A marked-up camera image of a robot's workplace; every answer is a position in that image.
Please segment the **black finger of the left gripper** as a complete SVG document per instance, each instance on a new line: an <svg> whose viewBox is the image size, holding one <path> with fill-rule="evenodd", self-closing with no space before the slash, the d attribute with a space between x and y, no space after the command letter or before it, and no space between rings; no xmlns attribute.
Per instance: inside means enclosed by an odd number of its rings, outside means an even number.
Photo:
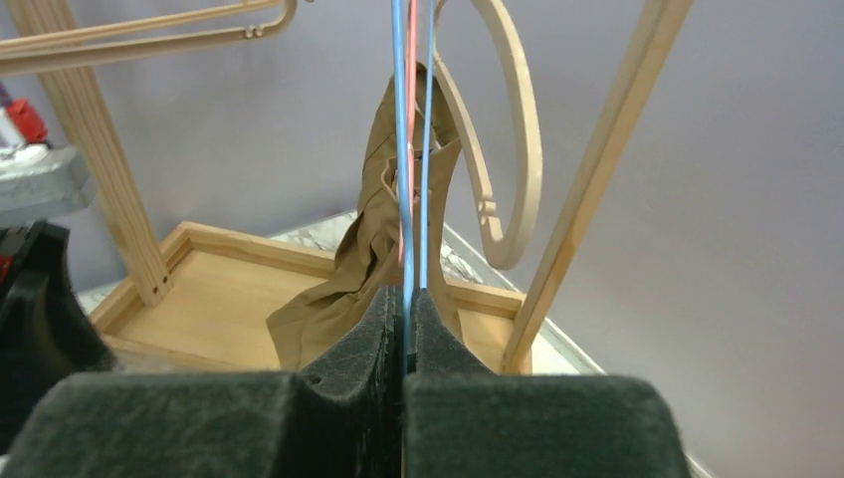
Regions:
<svg viewBox="0 0 844 478"><path fill-rule="evenodd" d="M67 264L70 231L38 221L1 232L1 452L66 376L111 371L115 354L80 305Z"/></svg>

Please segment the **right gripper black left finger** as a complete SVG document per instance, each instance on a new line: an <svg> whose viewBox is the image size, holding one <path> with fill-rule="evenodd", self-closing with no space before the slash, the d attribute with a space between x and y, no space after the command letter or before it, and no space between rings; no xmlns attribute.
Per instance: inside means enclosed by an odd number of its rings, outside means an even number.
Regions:
<svg viewBox="0 0 844 478"><path fill-rule="evenodd" d="M304 369L77 373L36 406L6 477L397 477L400 309L384 287Z"/></svg>

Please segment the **pink wire hanger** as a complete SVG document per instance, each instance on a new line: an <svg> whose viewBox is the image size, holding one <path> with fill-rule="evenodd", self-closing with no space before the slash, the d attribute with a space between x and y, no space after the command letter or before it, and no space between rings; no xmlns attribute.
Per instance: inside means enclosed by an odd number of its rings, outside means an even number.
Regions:
<svg viewBox="0 0 844 478"><path fill-rule="evenodd" d="M407 15L405 22L404 37L404 87L405 87L405 129L408 142L406 144L406 169L408 178L405 181L405 189L409 196L409 220L402 221L402 225L413 228L414 211L414 128L416 122L416 53L418 41L418 2L410 0L407 2Z"/></svg>

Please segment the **blue wire hanger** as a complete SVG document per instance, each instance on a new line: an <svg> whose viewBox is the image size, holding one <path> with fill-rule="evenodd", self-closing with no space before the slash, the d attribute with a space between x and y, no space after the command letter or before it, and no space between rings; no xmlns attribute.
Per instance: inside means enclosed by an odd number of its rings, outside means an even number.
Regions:
<svg viewBox="0 0 844 478"><path fill-rule="evenodd" d="M405 189L408 178L406 169L406 144L408 142L405 129L405 87L404 87L404 37L408 1L393 1L391 3L392 44L394 66L394 100L395 100L395 132L397 150L397 191L400 219L399 263L403 267L402 283L402 347L404 353L404 367L409 369L415 359L415 323L413 320L413 304L420 292L428 287L429 278L429 176L430 176L430 148L431 125L433 113L433 54L435 46L434 13L436 3L430 1L427 32L427 62L424 96L423 141L421 172L414 170L415 194L413 211L413 228L402 225L402 221L409 220L409 196Z"/></svg>

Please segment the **brown skirt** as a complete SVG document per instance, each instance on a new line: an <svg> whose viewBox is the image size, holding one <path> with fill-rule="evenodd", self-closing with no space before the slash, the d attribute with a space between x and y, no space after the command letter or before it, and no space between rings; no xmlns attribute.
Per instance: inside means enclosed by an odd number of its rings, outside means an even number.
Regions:
<svg viewBox="0 0 844 478"><path fill-rule="evenodd" d="M433 96L428 286L443 323L460 338L462 325L440 266L440 249L448 189L462 145L445 95L438 83L426 83L423 65L417 67L416 93L418 100L427 93ZM401 278L394 127L394 86L389 84L370 130L357 216L335 252L332 275L267 318L284 369L301 369L330 349L360 322L377 290Z"/></svg>

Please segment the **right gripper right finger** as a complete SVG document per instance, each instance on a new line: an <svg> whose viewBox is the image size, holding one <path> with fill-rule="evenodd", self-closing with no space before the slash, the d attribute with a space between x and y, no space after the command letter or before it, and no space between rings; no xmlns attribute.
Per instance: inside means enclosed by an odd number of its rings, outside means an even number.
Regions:
<svg viewBox="0 0 844 478"><path fill-rule="evenodd" d="M686 477L671 410L619 375L498 374L415 295L403 383L409 477Z"/></svg>

